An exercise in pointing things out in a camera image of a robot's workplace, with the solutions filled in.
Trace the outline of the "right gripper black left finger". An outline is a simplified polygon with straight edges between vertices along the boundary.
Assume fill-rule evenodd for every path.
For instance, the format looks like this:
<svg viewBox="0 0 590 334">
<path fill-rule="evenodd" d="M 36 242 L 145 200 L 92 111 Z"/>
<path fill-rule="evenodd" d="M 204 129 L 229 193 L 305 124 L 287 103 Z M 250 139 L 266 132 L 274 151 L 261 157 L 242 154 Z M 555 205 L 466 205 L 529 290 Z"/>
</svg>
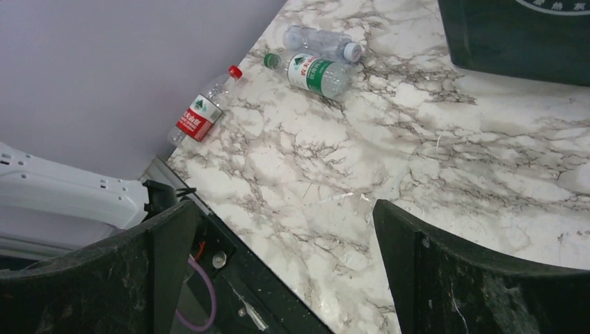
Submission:
<svg viewBox="0 0 590 334">
<path fill-rule="evenodd" d="M 2 333 L 168 333 L 199 222 L 183 201 L 115 236 L 1 272 Z"/>
</svg>

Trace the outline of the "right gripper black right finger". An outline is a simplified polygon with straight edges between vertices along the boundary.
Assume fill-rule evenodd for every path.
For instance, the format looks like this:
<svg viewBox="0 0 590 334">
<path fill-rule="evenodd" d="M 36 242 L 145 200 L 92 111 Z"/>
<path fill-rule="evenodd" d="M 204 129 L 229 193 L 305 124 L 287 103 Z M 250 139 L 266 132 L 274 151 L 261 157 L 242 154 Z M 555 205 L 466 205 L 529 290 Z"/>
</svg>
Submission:
<svg viewBox="0 0 590 334">
<path fill-rule="evenodd" d="M 387 200 L 374 227 L 403 333 L 588 333 L 589 272 L 491 250 Z"/>
</svg>

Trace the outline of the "red cap bottle table edge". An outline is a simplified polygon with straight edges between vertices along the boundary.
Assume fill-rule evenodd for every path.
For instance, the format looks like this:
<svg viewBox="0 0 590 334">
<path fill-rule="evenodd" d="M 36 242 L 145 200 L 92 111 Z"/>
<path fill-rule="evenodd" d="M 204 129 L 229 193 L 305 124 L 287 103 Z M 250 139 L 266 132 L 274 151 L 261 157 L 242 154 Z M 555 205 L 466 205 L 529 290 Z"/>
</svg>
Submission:
<svg viewBox="0 0 590 334">
<path fill-rule="evenodd" d="M 186 138 L 201 142 L 223 115 L 242 76 L 241 69 L 231 65 L 226 73 L 210 81 L 169 131 L 168 141 L 175 147 Z"/>
</svg>

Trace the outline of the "clear bottle green white label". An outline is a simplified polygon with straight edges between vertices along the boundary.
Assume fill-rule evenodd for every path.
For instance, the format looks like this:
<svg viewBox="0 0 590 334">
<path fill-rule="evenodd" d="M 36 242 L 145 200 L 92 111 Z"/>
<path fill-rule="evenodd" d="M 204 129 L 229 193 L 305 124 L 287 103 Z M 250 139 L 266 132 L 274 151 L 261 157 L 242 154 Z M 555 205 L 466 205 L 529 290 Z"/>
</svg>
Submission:
<svg viewBox="0 0 590 334">
<path fill-rule="evenodd" d="M 351 65 L 296 51 L 268 53 L 263 65 L 291 86 L 332 100 L 348 91 L 353 76 Z"/>
</svg>

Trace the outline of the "small clear water bottle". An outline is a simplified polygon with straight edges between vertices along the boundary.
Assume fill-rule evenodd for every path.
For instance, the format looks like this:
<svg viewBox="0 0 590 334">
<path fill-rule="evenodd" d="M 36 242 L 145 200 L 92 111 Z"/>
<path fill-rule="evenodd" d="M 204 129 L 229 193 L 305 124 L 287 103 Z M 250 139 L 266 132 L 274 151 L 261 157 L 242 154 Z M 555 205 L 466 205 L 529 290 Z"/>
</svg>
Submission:
<svg viewBox="0 0 590 334">
<path fill-rule="evenodd" d="M 350 35 L 307 26 L 290 26 L 283 33 L 282 43 L 290 51 L 349 64 L 357 63 L 363 54 L 360 43 Z"/>
</svg>

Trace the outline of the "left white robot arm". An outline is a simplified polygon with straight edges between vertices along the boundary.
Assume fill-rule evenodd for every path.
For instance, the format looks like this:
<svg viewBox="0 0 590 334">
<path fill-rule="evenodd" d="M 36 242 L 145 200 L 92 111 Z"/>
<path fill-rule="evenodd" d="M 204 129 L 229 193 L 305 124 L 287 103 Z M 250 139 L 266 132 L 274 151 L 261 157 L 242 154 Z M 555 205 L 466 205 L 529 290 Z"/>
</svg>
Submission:
<svg viewBox="0 0 590 334">
<path fill-rule="evenodd" d="M 1 223 L 1 255 L 44 260 L 134 228 L 173 207 L 189 189 L 122 180 L 48 161 L 1 144 L 1 205 L 65 222 Z"/>
</svg>

